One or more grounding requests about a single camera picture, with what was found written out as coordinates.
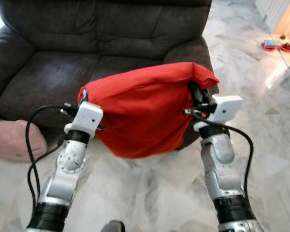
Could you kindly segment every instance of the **sofa backrest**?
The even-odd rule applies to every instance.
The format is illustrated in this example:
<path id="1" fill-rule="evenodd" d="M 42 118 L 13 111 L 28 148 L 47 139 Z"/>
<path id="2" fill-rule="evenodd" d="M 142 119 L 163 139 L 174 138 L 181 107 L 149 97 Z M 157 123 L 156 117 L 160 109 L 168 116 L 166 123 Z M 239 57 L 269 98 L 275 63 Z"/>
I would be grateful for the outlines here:
<path id="1" fill-rule="evenodd" d="M 201 37 L 211 0 L 0 0 L 6 25 L 39 50 L 162 59 Z"/>

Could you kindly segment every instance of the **red bag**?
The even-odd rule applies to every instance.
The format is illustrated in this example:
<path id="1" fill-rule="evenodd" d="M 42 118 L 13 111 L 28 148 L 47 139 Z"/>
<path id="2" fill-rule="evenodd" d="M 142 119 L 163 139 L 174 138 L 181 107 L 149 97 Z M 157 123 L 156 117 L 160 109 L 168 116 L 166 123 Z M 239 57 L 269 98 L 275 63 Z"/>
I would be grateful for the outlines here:
<path id="1" fill-rule="evenodd" d="M 105 131 L 96 136 L 116 155 L 136 159 L 178 148 L 193 107 L 188 82 L 202 89 L 218 83 L 214 74 L 192 62 L 165 64 L 109 76 L 82 87 L 88 101 L 101 106 Z"/>

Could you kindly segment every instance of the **red fabric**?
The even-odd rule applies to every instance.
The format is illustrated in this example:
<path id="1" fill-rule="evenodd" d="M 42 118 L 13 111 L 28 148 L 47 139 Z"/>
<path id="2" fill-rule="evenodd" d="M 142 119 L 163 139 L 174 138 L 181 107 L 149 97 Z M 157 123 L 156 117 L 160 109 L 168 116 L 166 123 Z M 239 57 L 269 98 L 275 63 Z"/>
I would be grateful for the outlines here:
<path id="1" fill-rule="evenodd" d="M 202 89 L 217 84 L 214 74 L 192 62 L 137 69 L 90 82 L 82 87 L 88 100 L 101 106 L 105 131 L 97 137 L 116 155 L 136 159 L 170 152 L 182 143 L 193 107 L 187 83 Z"/>

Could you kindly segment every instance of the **sofa armrest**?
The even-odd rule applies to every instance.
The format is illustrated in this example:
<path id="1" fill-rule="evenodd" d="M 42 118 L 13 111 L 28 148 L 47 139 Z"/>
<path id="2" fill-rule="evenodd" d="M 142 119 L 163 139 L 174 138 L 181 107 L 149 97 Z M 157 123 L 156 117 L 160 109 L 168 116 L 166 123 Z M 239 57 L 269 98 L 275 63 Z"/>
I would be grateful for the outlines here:
<path id="1" fill-rule="evenodd" d="M 203 37 L 173 48 L 164 57 L 163 64 L 195 62 L 213 71 L 207 44 Z M 208 88 L 211 94 L 219 93 L 218 86 Z"/>
<path id="2" fill-rule="evenodd" d="M 33 46 L 20 34 L 7 26 L 0 29 L 0 95 L 34 53 Z"/>

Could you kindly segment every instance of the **dark brown sofa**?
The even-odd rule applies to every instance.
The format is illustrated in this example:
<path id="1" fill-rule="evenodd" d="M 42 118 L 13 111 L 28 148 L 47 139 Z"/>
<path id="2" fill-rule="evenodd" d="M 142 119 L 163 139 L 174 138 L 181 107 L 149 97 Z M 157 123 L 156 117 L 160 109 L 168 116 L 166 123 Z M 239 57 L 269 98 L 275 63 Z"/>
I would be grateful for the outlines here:
<path id="1" fill-rule="evenodd" d="M 76 103 L 84 84 L 116 73 L 193 61 L 212 70 L 202 37 L 211 0 L 0 0 L 0 117 L 28 119 Z M 63 127 L 48 111 L 35 123 Z M 197 134 L 190 126 L 183 146 Z"/>

